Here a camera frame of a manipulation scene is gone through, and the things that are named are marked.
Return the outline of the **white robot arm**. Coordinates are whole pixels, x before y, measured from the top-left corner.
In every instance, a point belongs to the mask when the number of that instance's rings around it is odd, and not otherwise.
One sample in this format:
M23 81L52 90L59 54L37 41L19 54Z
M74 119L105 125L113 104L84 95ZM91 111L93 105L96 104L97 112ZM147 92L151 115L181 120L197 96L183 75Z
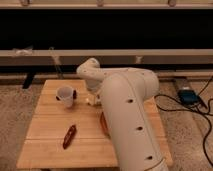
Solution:
M144 102L159 89L156 74L140 68L101 68L95 58L76 70L100 103L121 171L169 171Z

